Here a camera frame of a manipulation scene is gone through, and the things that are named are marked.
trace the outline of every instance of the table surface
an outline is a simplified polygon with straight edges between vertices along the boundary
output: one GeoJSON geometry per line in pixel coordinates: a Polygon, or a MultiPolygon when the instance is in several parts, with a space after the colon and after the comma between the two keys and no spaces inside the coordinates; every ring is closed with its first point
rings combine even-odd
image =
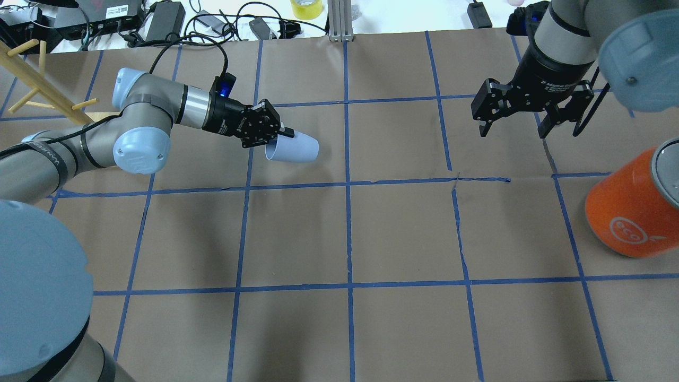
{"type": "MultiPolygon", "coordinates": [[[[540,140],[533,114],[481,138],[471,99],[526,44],[501,29],[226,43],[232,96],[271,100],[318,160],[176,126],[159,173],[83,173],[38,203],[88,254],[90,333],[138,381],[676,380],[679,251],[620,256],[583,203],[675,137],[679,112],[611,95],[578,138],[540,140]]],[[[52,54],[47,77],[112,111],[117,70],[159,50],[52,54]]],[[[183,47],[157,74],[207,88],[220,68],[183,47]]],[[[0,149],[69,125],[8,114],[28,89],[0,71],[0,149]]]]}

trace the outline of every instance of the wooden peg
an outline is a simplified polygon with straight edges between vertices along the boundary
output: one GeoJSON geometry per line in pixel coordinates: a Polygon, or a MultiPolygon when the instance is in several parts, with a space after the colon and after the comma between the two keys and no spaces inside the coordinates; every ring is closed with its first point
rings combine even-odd
{"type": "Polygon", "coordinates": [[[49,103],[40,103],[40,102],[28,101],[28,102],[26,102],[26,105],[35,106],[35,107],[42,107],[43,109],[56,110],[56,107],[50,105],[49,103]]]}
{"type": "Polygon", "coordinates": [[[97,102],[99,102],[99,99],[98,99],[98,98],[88,99],[88,100],[85,101],[85,102],[76,103],[75,105],[71,106],[71,110],[82,109],[82,108],[85,107],[85,106],[94,105],[94,104],[97,103],[97,102]]]}
{"type": "Polygon", "coordinates": [[[19,110],[19,108],[21,108],[23,105],[26,105],[26,102],[30,101],[33,98],[33,96],[38,94],[39,91],[40,90],[38,90],[38,88],[31,89],[31,91],[28,94],[24,95],[19,101],[17,101],[17,103],[12,105],[12,107],[8,109],[10,114],[14,114],[14,112],[19,110]]]}
{"type": "Polygon", "coordinates": [[[38,41],[37,39],[28,40],[28,41],[24,42],[23,44],[17,46],[16,48],[10,49],[9,52],[7,52],[7,55],[10,56],[10,57],[14,57],[19,53],[23,53],[26,50],[31,49],[32,47],[36,46],[37,44],[40,44],[40,41],[38,41]]]}
{"type": "Polygon", "coordinates": [[[47,60],[47,41],[40,41],[40,55],[38,56],[38,73],[45,76],[45,62],[47,60]]]}

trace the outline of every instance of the power adapter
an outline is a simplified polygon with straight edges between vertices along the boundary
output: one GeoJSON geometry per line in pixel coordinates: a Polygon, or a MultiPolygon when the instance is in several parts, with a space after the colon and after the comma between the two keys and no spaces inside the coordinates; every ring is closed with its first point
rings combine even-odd
{"type": "Polygon", "coordinates": [[[171,40],[181,36],[179,33],[186,15],[184,6],[178,1],[161,1],[153,5],[155,10],[146,41],[171,40]]]}
{"type": "Polygon", "coordinates": [[[467,7],[467,14],[474,29],[492,28],[493,23],[490,21],[488,12],[482,2],[473,2],[467,7]]]}

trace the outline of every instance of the orange bin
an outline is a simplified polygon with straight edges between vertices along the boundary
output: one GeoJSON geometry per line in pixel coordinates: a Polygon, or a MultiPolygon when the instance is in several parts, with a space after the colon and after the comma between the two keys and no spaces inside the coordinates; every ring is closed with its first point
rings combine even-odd
{"type": "Polygon", "coordinates": [[[585,213],[599,239],[625,256],[679,247],[679,138],[646,150],[594,186],[585,213]]]}

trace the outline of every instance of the black cable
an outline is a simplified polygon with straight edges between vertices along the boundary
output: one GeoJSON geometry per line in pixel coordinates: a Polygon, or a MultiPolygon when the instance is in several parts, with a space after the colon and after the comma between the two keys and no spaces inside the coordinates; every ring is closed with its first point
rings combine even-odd
{"type": "Polygon", "coordinates": [[[594,83],[596,82],[597,77],[599,77],[599,67],[596,67],[596,70],[594,71],[594,74],[592,75],[592,79],[589,82],[589,85],[593,88],[594,83]]]}
{"type": "Polygon", "coordinates": [[[99,31],[98,31],[97,33],[95,33],[95,34],[93,34],[92,36],[90,36],[90,40],[89,40],[89,42],[87,43],[87,45],[85,46],[85,48],[84,48],[83,50],[87,50],[87,49],[89,48],[89,46],[92,45],[92,43],[94,42],[94,40],[95,40],[97,37],[100,37],[100,36],[103,34],[103,32],[104,32],[104,28],[101,27],[101,28],[99,28],[99,31]]]}
{"type": "MultiPolygon", "coordinates": [[[[149,69],[149,73],[153,73],[153,70],[155,69],[155,66],[158,64],[158,61],[160,61],[160,58],[163,56],[163,54],[165,54],[165,52],[168,51],[168,49],[170,49],[171,46],[177,45],[177,44],[181,43],[181,42],[182,42],[183,40],[185,40],[185,39],[192,39],[192,38],[195,38],[195,37],[196,37],[196,36],[192,36],[192,35],[182,36],[182,37],[180,37],[180,38],[178,38],[178,39],[176,39],[176,40],[170,42],[169,44],[165,45],[165,46],[160,50],[160,53],[158,53],[158,55],[156,56],[156,58],[155,58],[153,64],[151,65],[151,69],[149,69]]],[[[228,56],[226,55],[226,51],[225,51],[224,48],[222,48],[222,46],[221,46],[217,41],[215,41],[214,39],[209,38],[209,37],[205,37],[205,38],[206,38],[207,40],[209,40],[209,41],[212,41],[212,43],[214,44],[214,46],[218,47],[218,49],[221,51],[222,55],[224,55],[224,66],[223,66],[223,68],[222,68],[221,75],[226,74],[226,70],[227,70],[227,68],[229,67],[229,58],[228,58],[228,56]]]]}
{"type": "Polygon", "coordinates": [[[122,28],[122,19],[118,20],[118,28],[117,32],[120,37],[122,37],[123,40],[127,41],[128,43],[128,48],[138,48],[139,46],[142,46],[146,41],[144,40],[143,37],[139,34],[139,30],[144,27],[144,24],[146,21],[149,19],[149,16],[155,11],[155,8],[153,10],[149,10],[146,12],[144,15],[144,19],[141,20],[141,24],[139,25],[139,28],[135,29],[132,32],[129,32],[127,35],[123,35],[120,33],[120,29],[122,28]]]}
{"type": "Polygon", "coordinates": [[[87,45],[89,45],[90,42],[90,18],[87,16],[87,13],[85,13],[82,7],[80,7],[80,5],[78,5],[78,9],[85,18],[85,40],[84,41],[80,40],[80,42],[82,43],[82,45],[80,45],[80,49],[78,49],[80,51],[83,50],[83,48],[85,48],[87,45]]]}
{"type": "Polygon", "coordinates": [[[301,20],[292,20],[292,19],[289,19],[289,18],[279,18],[277,16],[256,16],[256,15],[252,15],[252,14],[241,14],[241,15],[225,14],[221,10],[219,10],[218,14],[197,14],[197,15],[191,17],[189,19],[189,21],[187,22],[186,27],[184,28],[184,34],[185,35],[187,34],[186,32],[188,30],[189,24],[191,24],[192,22],[195,23],[197,18],[206,17],[206,16],[215,16],[215,17],[221,16],[221,17],[223,17],[224,20],[226,21],[226,25],[231,26],[232,31],[236,34],[236,37],[239,40],[240,40],[240,37],[238,36],[238,27],[237,27],[236,23],[235,22],[233,22],[233,23],[229,22],[227,17],[239,17],[239,18],[243,18],[243,17],[258,18],[258,17],[261,17],[261,18],[273,18],[275,20],[281,20],[281,21],[287,21],[287,22],[297,22],[297,23],[300,23],[300,24],[309,25],[311,27],[317,28],[317,29],[321,30],[325,35],[328,34],[328,31],[326,31],[324,28],[322,28],[322,27],[320,27],[316,24],[312,24],[311,22],[306,22],[306,21],[301,21],[301,20]]]}
{"type": "Polygon", "coordinates": [[[203,9],[203,6],[200,5],[200,0],[198,0],[198,10],[194,8],[194,3],[192,0],[189,0],[189,6],[191,7],[191,10],[194,11],[195,13],[198,13],[203,9]]]}
{"type": "MultiPolygon", "coordinates": [[[[104,123],[106,123],[110,120],[116,119],[118,117],[120,117],[120,114],[118,114],[117,116],[108,116],[106,118],[103,118],[102,120],[99,120],[97,122],[90,124],[89,126],[82,128],[81,130],[78,130],[74,133],[64,135],[63,137],[59,137],[59,138],[48,139],[47,141],[42,141],[42,142],[46,145],[51,145],[53,143],[67,141],[71,138],[75,138],[79,135],[83,135],[86,132],[92,130],[93,128],[100,126],[101,124],[104,124],[104,123]]],[[[9,155],[12,155],[12,154],[16,154],[18,152],[25,151],[25,150],[29,150],[29,147],[26,144],[20,144],[20,145],[12,146],[12,147],[0,152],[0,159],[5,158],[6,156],[9,156],[9,155]]]]}
{"type": "MultiPolygon", "coordinates": [[[[239,41],[242,41],[242,40],[240,38],[240,34],[238,33],[238,19],[240,18],[240,13],[243,10],[243,8],[247,7],[248,5],[264,5],[266,7],[271,8],[272,10],[274,10],[274,12],[276,12],[276,15],[278,16],[279,20],[283,19],[283,17],[280,15],[280,12],[276,8],[272,7],[271,5],[269,5],[267,3],[262,3],[261,1],[248,1],[247,3],[241,5],[240,8],[238,8],[238,12],[236,12],[236,21],[234,22],[234,24],[236,25],[236,37],[238,38],[239,41]]],[[[285,34],[285,24],[283,24],[283,25],[284,26],[283,26],[282,32],[283,32],[283,34],[285,34]]]]}
{"type": "Polygon", "coordinates": [[[606,85],[604,85],[604,88],[601,89],[601,93],[599,93],[599,96],[597,97],[596,101],[594,101],[594,104],[592,105],[592,108],[589,110],[589,113],[587,113],[587,116],[585,117],[584,120],[579,120],[578,123],[575,124],[575,129],[573,130],[573,137],[577,137],[580,135],[583,130],[585,130],[585,127],[587,127],[587,124],[589,123],[589,120],[592,119],[592,116],[594,115],[594,112],[596,109],[599,108],[599,105],[601,105],[601,102],[604,100],[604,97],[606,96],[606,93],[610,90],[610,84],[606,82],[606,85]]]}

